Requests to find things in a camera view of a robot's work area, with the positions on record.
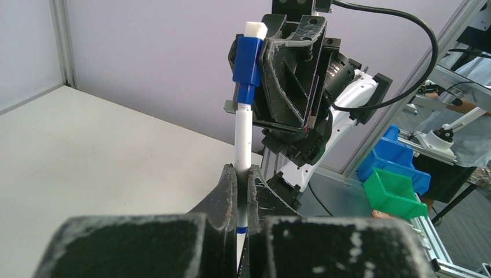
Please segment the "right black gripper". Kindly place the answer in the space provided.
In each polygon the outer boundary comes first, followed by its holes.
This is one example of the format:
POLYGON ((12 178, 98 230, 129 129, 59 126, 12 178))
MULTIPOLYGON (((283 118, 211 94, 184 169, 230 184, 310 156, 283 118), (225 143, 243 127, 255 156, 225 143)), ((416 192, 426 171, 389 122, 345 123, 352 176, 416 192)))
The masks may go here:
POLYGON ((332 133, 327 99, 314 89, 326 25, 322 16, 266 14, 245 23, 228 54, 228 113, 244 111, 262 129, 261 144, 296 165, 317 162, 332 133))

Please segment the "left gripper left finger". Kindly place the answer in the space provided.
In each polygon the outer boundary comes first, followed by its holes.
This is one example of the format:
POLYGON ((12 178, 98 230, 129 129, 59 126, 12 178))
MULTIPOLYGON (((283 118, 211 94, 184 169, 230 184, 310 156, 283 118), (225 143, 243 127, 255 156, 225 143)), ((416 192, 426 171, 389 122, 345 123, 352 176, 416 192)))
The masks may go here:
POLYGON ((189 213, 204 213, 219 230, 237 228, 237 176, 232 164, 224 165, 217 185, 189 213))

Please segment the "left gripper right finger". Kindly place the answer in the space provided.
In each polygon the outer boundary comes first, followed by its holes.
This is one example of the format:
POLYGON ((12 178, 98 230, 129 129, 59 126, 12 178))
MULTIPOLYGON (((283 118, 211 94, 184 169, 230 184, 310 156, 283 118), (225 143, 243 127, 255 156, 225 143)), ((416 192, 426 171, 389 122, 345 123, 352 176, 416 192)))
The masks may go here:
POLYGON ((267 185, 258 165, 252 165, 248 174, 247 213, 249 231, 261 230, 270 216, 301 216, 267 185))

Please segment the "blue pen cap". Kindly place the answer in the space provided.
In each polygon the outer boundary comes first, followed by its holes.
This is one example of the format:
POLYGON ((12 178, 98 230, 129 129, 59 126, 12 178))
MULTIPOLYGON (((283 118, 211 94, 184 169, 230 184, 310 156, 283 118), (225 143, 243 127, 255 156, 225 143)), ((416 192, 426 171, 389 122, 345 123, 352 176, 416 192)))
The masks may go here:
POLYGON ((236 102, 251 105, 261 82, 259 55, 268 28, 260 21, 248 21, 244 33, 236 39, 232 80, 237 85, 236 102))

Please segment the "white marker pen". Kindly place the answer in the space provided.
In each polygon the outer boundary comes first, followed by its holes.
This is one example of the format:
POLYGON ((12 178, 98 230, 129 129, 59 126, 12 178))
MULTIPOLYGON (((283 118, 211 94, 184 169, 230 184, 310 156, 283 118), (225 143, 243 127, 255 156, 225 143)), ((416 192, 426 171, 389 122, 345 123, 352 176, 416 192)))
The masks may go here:
POLYGON ((238 103, 235 117, 234 168, 237 175, 237 268, 239 268, 248 226, 247 187, 252 147, 251 106, 238 103))

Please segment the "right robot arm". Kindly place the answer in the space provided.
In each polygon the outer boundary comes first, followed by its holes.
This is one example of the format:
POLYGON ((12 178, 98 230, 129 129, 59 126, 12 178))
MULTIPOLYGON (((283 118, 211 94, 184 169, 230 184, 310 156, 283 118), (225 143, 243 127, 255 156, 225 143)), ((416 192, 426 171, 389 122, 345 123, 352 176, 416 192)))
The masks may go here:
POLYGON ((251 167, 252 128, 258 126, 263 146, 287 160, 267 184, 293 208, 316 168, 352 127, 372 117, 369 107, 392 83, 368 75, 326 32, 320 16, 292 21, 266 14, 246 23, 229 52, 235 92, 225 109, 235 115, 239 179, 251 167))

